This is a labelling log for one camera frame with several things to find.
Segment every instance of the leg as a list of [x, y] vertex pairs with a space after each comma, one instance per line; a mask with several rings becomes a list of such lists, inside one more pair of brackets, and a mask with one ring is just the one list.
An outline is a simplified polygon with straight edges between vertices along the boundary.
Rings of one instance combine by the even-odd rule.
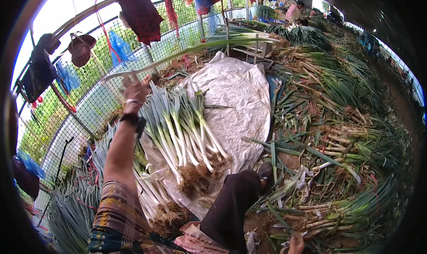
[[245, 213], [258, 200], [260, 191], [261, 180], [255, 171], [228, 175], [200, 230], [226, 249], [246, 253]]

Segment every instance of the worker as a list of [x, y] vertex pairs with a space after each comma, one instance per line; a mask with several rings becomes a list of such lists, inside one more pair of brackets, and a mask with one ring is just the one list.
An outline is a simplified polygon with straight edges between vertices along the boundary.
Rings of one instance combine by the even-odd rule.
[[304, 8], [302, 2], [299, 4], [292, 4], [289, 9], [286, 11], [286, 20], [289, 23], [302, 24], [308, 26], [308, 20], [303, 19], [301, 16], [301, 10]]
[[[137, 113], [146, 100], [147, 85], [137, 76], [123, 78], [124, 114], [104, 165], [104, 185], [93, 221], [88, 251], [92, 253], [247, 253], [243, 232], [246, 211], [266, 192], [272, 165], [263, 163], [258, 173], [247, 169], [226, 176], [215, 202], [201, 222], [190, 222], [184, 234], [170, 243], [152, 231], [145, 220], [132, 172]], [[295, 233], [289, 254], [301, 254], [304, 241]]]

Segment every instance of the wrist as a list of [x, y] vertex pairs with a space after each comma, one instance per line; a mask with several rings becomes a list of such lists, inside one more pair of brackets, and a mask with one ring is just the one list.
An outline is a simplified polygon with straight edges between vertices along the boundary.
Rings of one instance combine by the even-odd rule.
[[123, 113], [124, 114], [136, 114], [136, 115], [138, 115], [140, 108], [141, 108], [141, 105], [138, 105], [136, 103], [129, 103], [129, 104], [126, 104], [125, 110], [123, 111]]

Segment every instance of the patterned cloth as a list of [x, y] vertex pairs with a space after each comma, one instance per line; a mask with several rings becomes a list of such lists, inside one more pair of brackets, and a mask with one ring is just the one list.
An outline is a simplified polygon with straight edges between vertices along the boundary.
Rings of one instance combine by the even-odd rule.
[[136, 194], [122, 183], [107, 181], [93, 221], [88, 251], [102, 254], [186, 254], [154, 233]]
[[123, 16], [137, 35], [140, 42], [150, 45], [150, 42], [160, 41], [160, 23], [163, 18], [159, 15], [151, 0], [117, 0], [122, 7]]
[[229, 251], [215, 243], [200, 230], [201, 222], [189, 222], [179, 229], [184, 235], [175, 239], [175, 244], [193, 254], [228, 254]]

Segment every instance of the watch strap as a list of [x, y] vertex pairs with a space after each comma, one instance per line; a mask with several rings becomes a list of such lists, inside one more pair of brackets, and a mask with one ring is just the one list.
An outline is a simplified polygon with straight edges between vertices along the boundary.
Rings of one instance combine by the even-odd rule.
[[120, 118], [120, 121], [128, 120], [131, 122], [132, 126], [136, 127], [137, 139], [141, 138], [142, 132], [144, 131], [146, 120], [142, 117], [133, 113], [123, 114]]

